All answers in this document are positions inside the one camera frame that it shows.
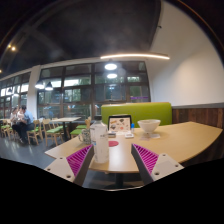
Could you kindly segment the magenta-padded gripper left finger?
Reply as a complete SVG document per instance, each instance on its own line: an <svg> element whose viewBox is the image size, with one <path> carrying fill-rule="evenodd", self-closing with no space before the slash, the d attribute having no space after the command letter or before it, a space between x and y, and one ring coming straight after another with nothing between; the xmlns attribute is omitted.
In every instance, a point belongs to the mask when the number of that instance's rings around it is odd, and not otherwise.
<svg viewBox="0 0 224 224"><path fill-rule="evenodd" d="M78 186L82 186L93 155L94 147L88 145L68 157L57 158L45 170Z"/></svg>

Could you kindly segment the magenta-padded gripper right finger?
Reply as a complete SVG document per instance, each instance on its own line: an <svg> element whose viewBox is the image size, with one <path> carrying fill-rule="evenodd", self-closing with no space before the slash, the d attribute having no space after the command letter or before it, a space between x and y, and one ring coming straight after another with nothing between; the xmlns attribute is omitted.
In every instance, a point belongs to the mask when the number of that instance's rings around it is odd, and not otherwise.
<svg viewBox="0 0 224 224"><path fill-rule="evenodd" d="M131 154L145 185L183 169L183 166L168 154L156 154L137 144L131 146Z"/></svg>

